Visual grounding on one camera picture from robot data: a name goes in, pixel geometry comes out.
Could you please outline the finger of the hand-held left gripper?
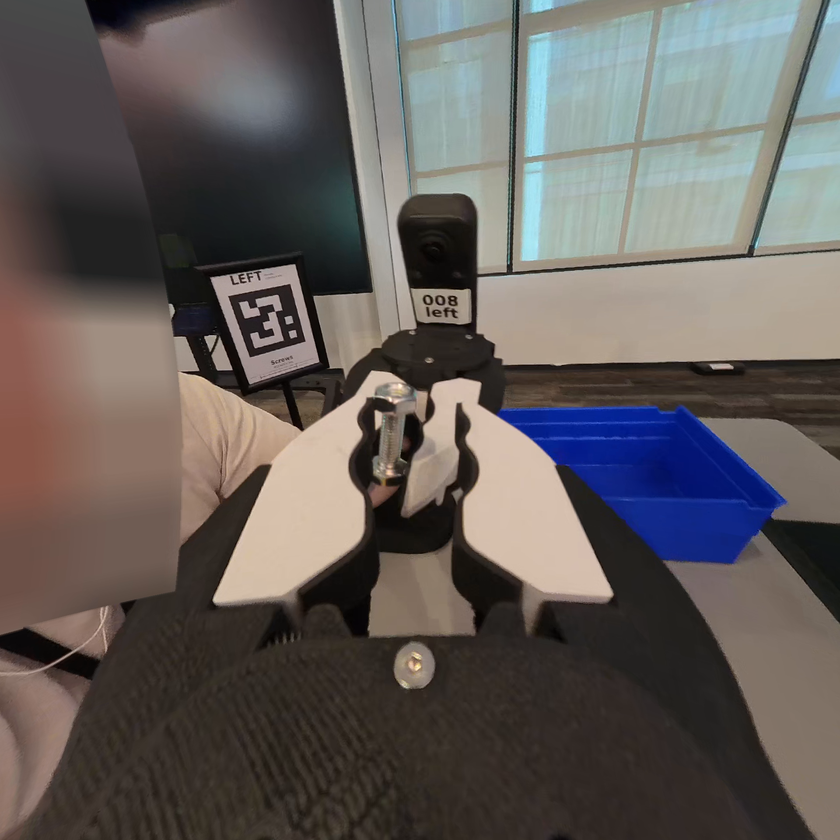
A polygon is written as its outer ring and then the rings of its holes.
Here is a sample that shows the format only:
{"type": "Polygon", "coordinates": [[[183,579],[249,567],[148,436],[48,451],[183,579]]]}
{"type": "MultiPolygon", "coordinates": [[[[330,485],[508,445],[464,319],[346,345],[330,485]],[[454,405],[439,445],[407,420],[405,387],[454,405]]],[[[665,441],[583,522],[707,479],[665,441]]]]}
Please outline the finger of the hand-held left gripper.
{"type": "Polygon", "coordinates": [[[354,452],[394,415],[394,379],[383,371],[369,373],[357,392],[301,433],[291,452],[354,452]]]}
{"type": "Polygon", "coordinates": [[[421,426],[423,439],[413,455],[402,501],[401,515],[408,519],[434,502],[443,503],[446,489],[456,483],[460,449],[456,443],[458,405],[476,407],[478,381],[440,381],[427,397],[427,416],[421,426]]]}

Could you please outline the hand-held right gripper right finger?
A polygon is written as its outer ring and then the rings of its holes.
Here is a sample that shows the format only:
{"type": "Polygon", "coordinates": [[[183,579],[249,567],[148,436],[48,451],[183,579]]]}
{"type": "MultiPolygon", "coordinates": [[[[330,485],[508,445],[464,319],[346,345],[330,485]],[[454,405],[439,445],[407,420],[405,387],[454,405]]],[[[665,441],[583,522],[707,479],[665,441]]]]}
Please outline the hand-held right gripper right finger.
{"type": "Polygon", "coordinates": [[[456,409],[458,503],[451,571],[474,607],[613,598],[552,458],[480,405],[456,409]]]}

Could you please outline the silver threaded bolt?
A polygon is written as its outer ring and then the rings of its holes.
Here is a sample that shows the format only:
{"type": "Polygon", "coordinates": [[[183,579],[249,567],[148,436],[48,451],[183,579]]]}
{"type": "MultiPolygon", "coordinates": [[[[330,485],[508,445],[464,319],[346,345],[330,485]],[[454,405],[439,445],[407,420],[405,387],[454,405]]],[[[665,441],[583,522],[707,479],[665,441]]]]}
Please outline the silver threaded bolt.
{"type": "Polygon", "coordinates": [[[403,481],[408,469],[403,455],[405,424],[411,414],[377,413],[381,415],[381,425],[378,452],[372,460],[372,478],[382,484],[403,481]]]}

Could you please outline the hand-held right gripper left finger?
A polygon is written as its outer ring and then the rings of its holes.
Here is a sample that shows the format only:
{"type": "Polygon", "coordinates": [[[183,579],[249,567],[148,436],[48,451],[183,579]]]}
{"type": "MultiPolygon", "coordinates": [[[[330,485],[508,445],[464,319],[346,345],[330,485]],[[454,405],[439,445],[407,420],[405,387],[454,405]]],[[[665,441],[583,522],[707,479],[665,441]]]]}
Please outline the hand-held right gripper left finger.
{"type": "Polygon", "coordinates": [[[271,463],[213,604],[278,603],[306,611],[354,609],[372,594],[380,563],[369,487],[375,411],[351,399],[271,463]]]}

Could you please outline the framed marker sign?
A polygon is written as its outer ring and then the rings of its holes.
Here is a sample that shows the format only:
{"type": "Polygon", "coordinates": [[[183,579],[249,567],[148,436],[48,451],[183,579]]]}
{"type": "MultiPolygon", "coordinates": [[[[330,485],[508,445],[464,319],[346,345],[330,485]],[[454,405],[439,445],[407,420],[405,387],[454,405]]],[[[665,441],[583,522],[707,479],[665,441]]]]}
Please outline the framed marker sign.
{"type": "Polygon", "coordinates": [[[291,383],[329,367],[303,253],[195,269],[213,293],[219,336],[241,394],[279,387],[291,424],[303,429],[291,383]]]}

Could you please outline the large grid window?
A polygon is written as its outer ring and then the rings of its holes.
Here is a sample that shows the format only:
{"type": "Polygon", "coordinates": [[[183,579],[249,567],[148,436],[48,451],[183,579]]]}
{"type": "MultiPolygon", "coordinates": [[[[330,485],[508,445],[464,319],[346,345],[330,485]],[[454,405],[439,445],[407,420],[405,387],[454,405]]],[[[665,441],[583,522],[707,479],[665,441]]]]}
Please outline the large grid window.
{"type": "Polygon", "coordinates": [[[838,2],[393,2],[409,190],[482,274],[838,250],[838,2]]]}

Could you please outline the large black screen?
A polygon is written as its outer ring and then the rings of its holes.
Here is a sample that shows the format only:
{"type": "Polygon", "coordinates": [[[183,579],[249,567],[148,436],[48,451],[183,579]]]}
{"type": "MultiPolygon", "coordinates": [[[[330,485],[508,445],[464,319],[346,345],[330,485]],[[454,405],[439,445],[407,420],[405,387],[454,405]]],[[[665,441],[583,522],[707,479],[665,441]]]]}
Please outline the large black screen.
{"type": "Polygon", "coordinates": [[[198,266],[302,253],[316,297],[372,292],[333,2],[88,1],[169,302],[198,266]]]}

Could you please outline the blue plastic bin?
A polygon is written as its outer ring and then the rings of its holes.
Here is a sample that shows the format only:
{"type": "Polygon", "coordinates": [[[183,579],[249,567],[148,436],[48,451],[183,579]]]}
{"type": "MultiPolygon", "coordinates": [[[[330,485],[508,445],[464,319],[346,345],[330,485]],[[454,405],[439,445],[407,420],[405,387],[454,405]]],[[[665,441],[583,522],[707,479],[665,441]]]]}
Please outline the blue plastic bin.
{"type": "Polygon", "coordinates": [[[685,407],[505,408],[665,561],[733,564],[787,503],[685,407]]]}

